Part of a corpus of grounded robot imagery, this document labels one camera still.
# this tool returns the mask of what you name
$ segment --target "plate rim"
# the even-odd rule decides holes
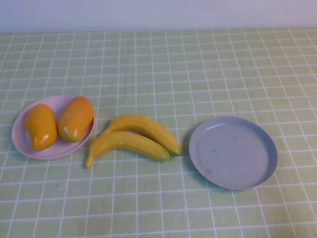
[[[194,150],[194,148],[195,148],[195,147],[193,146],[194,139],[200,137],[200,130],[201,130],[202,128],[206,127],[206,125],[208,125],[208,124],[210,124],[210,123],[212,123],[212,122],[214,122],[214,121],[219,121],[218,124],[220,124],[222,120],[223,120],[223,123],[228,123],[228,121],[226,121],[227,119],[231,119],[231,120],[232,120],[232,119],[237,119],[237,120],[239,120],[239,121],[244,121],[244,122],[246,122],[246,123],[249,123],[249,124],[255,126],[258,130],[260,130],[260,131],[266,136],[267,139],[269,139],[269,141],[270,141],[270,142],[272,143],[272,145],[273,145],[274,157],[276,158],[276,159],[274,159],[276,162],[274,162],[275,164],[273,164],[273,165],[274,165],[274,169],[272,170],[272,173],[269,175],[269,177],[268,177],[267,179],[265,179],[264,181],[261,181],[260,183],[254,185],[254,186],[249,186],[249,187],[247,187],[247,188],[236,188],[236,187],[230,187],[230,186],[223,186],[223,185],[221,185],[221,184],[218,184],[218,183],[212,181],[210,178],[208,178],[207,176],[205,176],[204,173],[203,173],[200,169],[198,169],[199,166],[198,166],[198,164],[197,164],[197,159],[195,159],[195,156],[193,156],[193,155],[194,155],[193,150]],[[240,118],[240,117],[222,116],[222,117],[215,117],[215,118],[212,118],[212,119],[208,119],[208,120],[202,122],[200,125],[198,125],[198,126],[195,128],[194,132],[192,133],[192,135],[191,135],[191,137],[190,137],[190,140],[189,140],[189,146],[188,146],[188,147],[189,147],[189,157],[191,158],[191,161],[192,161],[192,163],[194,164],[194,167],[196,168],[196,170],[197,170],[205,179],[207,179],[207,180],[210,181],[211,183],[213,183],[213,184],[215,184],[215,185],[217,185],[217,186],[219,186],[219,187],[226,188],[226,189],[231,189],[231,190],[248,190],[248,189],[252,189],[252,188],[254,188],[254,187],[257,187],[257,186],[259,186],[259,185],[265,183],[266,181],[268,181],[268,180],[274,175],[275,170],[276,170],[276,168],[277,168],[277,164],[278,164],[278,152],[277,152],[276,145],[275,145],[273,139],[271,138],[271,136],[270,136],[263,128],[261,128],[259,125],[253,123],[252,121],[249,121],[249,120],[247,120],[247,119]]]
[[[70,99],[73,99],[75,98],[76,96],[72,96],[72,95],[54,95],[54,96],[49,96],[49,97],[44,97],[44,98],[41,98],[41,99],[38,99],[36,100],[35,102],[31,103],[30,105],[28,105],[25,109],[23,109],[19,115],[16,117],[16,119],[14,120],[14,123],[13,123],[13,126],[12,126],[12,130],[11,130],[11,141],[14,145],[14,147],[23,155],[29,157],[29,158],[34,158],[34,159],[37,159],[37,160],[43,160],[43,161],[49,161],[49,160],[58,160],[58,159],[61,159],[61,158],[64,158],[70,154],[73,154],[75,151],[77,151],[80,147],[82,147],[85,142],[88,140],[88,138],[90,137],[91,133],[93,132],[93,129],[94,129],[94,126],[95,126],[95,115],[91,121],[91,123],[89,124],[89,128],[90,129],[90,132],[87,134],[87,137],[83,140],[82,143],[80,143],[77,147],[75,147],[74,149],[64,153],[64,154],[61,154],[61,155],[58,155],[58,156],[49,156],[49,157],[36,157],[36,156],[31,156],[27,153],[24,153],[23,151],[21,151],[17,146],[16,146],[16,140],[14,139],[15,136],[13,136],[13,133],[17,127],[17,121],[18,119],[20,119],[21,117],[23,117],[24,113],[26,110],[36,106],[38,103],[40,103],[41,100],[44,100],[44,99],[53,99],[53,98],[61,98],[61,97],[65,97],[65,98],[70,98]]]

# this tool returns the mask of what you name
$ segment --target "white wall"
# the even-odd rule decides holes
[[[317,26],[317,0],[0,0],[0,32]]]

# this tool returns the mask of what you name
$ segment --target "banana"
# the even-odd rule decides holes
[[[90,168],[97,156],[114,149],[131,150],[159,161],[171,160],[169,152],[156,142],[132,132],[114,131],[101,134],[91,142],[86,167]]]
[[[136,114],[127,114],[113,119],[109,127],[102,133],[113,131],[137,131],[164,147],[172,156],[182,155],[179,143],[163,126],[154,120]]]

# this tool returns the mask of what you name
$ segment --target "gray plate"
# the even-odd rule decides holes
[[[256,124],[220,117],[199,125],[189,142],[197,170],[218,186],[244,190],[267,181],[277,166],[271,137]]]

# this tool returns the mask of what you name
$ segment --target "banana tip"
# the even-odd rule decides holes
[[[94,158],[92,156],[87,157],[86,163],[85,163],[86,168],[88,168],[88,169],[91,168],[91,166],[93,164],[93,160],[94,160]]]

